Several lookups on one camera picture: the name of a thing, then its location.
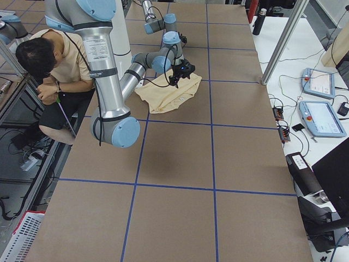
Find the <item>black shorts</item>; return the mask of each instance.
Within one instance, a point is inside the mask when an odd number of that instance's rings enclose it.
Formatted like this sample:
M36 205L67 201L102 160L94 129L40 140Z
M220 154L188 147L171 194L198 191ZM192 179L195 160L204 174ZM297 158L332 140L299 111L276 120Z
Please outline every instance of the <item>black shorts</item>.
M61 100L61 106L68 119L70 119L75 112L78 113L78 127L80 126L85 116L86 110L88 108L89 102L91 101L93 93L94 89L88 92L81 93L60 92L58 94ZM53 129L62 129L66 122L67 120L65 119L58 103L53 103L51 105L45 106L45 110L39 120L39 125L50 127Z

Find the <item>blue joint cap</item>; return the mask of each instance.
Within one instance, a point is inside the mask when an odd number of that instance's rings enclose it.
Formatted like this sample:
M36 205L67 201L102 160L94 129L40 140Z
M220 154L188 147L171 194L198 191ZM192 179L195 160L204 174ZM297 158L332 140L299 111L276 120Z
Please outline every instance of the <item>blue joint cap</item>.
M74 28L72 28L69 25L66 25L64 23L51 19L48 16L45 16L45 19L46 19L46 24L53 29L63 31L63 32L68 32L68 33L75 33Z
M113 146L130 147L140 135L141 126L137 119L132 116L122 119L116 126L111 136Z
M175 14L166 14L164 17L165 23L175 23L177 21Z
M169 44L169 45L175 45L180 43L178 32L169 31L165 33L163 36L163 42L164 44Z
M152 33L154 33L152 27L151 27L150 24L148 24L148 23L145 23L145 24L144 24L144 30L146 31L147 34L152 34Z
M115 0L76 0L76 2L86 14L97 21L108 22L116 13Z
M166 58L165 56L156 56L156 58L154 58L153 60L152 68L159 74L163 74L171 66L171 61L168 58L165 61L165 58Z
M6 15L4 17L1 18L2 21L4 21L5 23L7 22L20 22L21 19L16 16L16 15Z
M4 41L5 45L8 45L11 42L11 39L7 38L2 34L0 34L0 39Z

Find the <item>white desk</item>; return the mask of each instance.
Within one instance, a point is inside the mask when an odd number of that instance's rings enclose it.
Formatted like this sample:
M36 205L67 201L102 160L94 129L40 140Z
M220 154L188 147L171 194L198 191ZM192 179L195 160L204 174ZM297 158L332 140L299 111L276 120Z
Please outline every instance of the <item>white desk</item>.
M288 18L285 18L285 17L266 17L263 27L261 29L261 33L259 35L253 36L254 42L256 45L256 50L258 52L258 58L261 62L261 68L263 72L267 67L267 63L264 63L264 62L268 62L270 60L270 57L275 49L275 46L279 41L282 31L286 25L287 19ZM308 21L302 18L299 20L296 29L294 30L292 36L290 37L290 40L288 41L287 46L280 60L292 59L292 58L306 58L310 55L316 54L320 50L323 50L323 47L320 41L318 40L312 28L310 27ZM287 75L293 78L299 78L301 77L303 70L307 67L316 68L316 69L323 70L326 72L331 72L331 73L336 72L335 68L324 67L321 61L319 61L320 57L323 54L324 54L324 51L318 53L315 56L309 57L307 59L298 59L298 60L292 60L292 61L279 62L275 68L275 71L273 72L272 77L270 78L267 84L268 93L282 100L284 105L294 106L295 105L294 101L282 95L281 88L279 86L279 76ZM339 74L334 74L334 79L335 79L336 87L346 88L346 85ZM302 100L313 100L313 101L326 100L326 101L329 101L330 103L332 102L329 99L323 99L317 96L312 96L310 94L305 94L305 93L301 94L302 86L300 84L300 79L292 79L292 78L283 76L281 77L281 86L284 93L296 101L298 96L302 96L303 98ZM347 91L336 90L336 94L342 94L349 97L349 92ZM345 98L337 97L333 104L334 110L337 111L339 108L339 105L344 101L345 101ZM279 101L275 101L275 105L281 105L281 103ZM290 107L284 108L284 113L283 113L284 118L286 122L290 125L290 127L294 126L295 124L301 123L301 117L300 117L298 107L296 108L295 112L294 112L294 109L295 108L290 108ZM349 134L349 120L341 121L341 123L344 129ZM307 136L310 144L309 153L305 157L305 160L308 162L310 166L315 164L325 154L327 154L329 151L331 151L333 148L335 148L338 144L340 144L342 141L344 141L347 138L347 137L316 138L317 142L315 142L311 138L312 137L311 134L306 129L303 130L303 132ZM292 133L297 135L303 142L304 149L302 153L305 154L307 151L307 141L304 135L301 132L295 133L293 131ZM285 155L293 152L299 152L300 149L302 148L302 145L298 141L298 139L296 139L293 135L290 135L290 138L291 138L291 142L287 142L284 147ZM323 253L316 252L311 242L310 242L310 247L311 247L314 261L320 261L322 257L328 257L327 261L330 260L331 253L326 254L325 252ZM349 258L349 247L340 247L336 250L333 262L348 262L348 258Z

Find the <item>black bottle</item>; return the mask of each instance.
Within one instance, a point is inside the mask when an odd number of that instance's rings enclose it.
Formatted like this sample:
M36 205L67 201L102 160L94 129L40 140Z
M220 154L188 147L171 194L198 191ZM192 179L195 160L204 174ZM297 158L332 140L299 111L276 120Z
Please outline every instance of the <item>black bottle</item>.
M255 21L252 34L254 34L254 35L260 34L260 31L261 31L263 23L264 23L264 19L266 18L266 14L267 14L267 10L265 8L262 8L257 16L256 21Z

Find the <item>person's arm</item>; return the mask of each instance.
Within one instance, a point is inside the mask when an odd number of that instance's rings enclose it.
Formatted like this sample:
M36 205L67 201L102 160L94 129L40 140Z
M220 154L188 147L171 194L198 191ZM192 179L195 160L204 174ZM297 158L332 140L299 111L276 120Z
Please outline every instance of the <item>person's arm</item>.
M43 82L42 85L38 86L39 95L38 97L41 100L45 100L49 96L53 95L54 93L57 93L58 82ZM77 82L72 83L59 83L59 88L63 92L68 93L80 93L80 92L87 92L90 91L93 87L93 80L80 80Z

